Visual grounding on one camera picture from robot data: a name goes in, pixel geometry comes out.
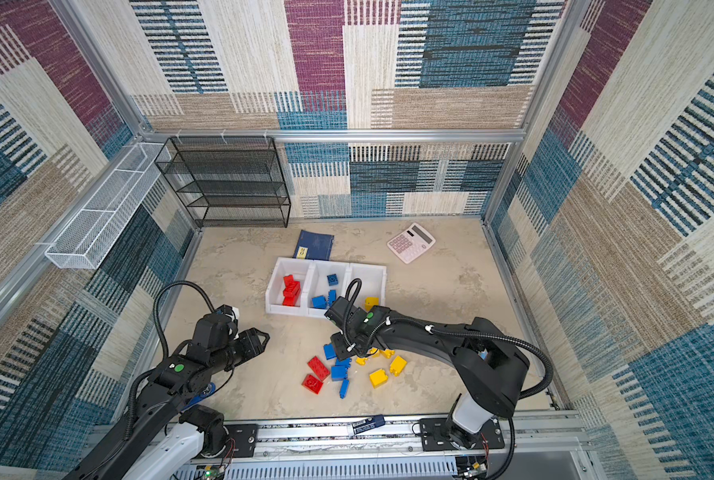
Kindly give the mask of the yellow square lego brick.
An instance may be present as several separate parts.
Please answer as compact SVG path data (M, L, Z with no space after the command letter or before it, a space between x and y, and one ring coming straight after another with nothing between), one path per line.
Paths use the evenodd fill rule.
M380 304L380 299L378 297L367 297L364 301L365 310L370 312L373 307Z

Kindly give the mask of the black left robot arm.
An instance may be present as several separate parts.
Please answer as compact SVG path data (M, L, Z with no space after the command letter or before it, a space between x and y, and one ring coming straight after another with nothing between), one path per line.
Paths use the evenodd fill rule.
M205 406L187 405L212 376L264 353L270 335L256 328L241 331L231 307L223 305L200 318L191 339L146 374L146 385L131 386L128 410L68 474L67 479L121 479L170 420L186 413L185 423L201 439L197 451L222 451L228 433L224 415Z

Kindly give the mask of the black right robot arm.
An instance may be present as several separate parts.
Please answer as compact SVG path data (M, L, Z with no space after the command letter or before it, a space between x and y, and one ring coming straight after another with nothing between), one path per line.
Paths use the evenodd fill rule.
M366 357L376 349L403 350L451 365L466 393L457 398L435 436L459 449L481 440L481 430L494 417L507 420L519 400L547 388L550 359L534 345L504 335L490 320L446 324L404 315L385 306L365 311L339 297L325 311L339 331L331 336L340 360Z

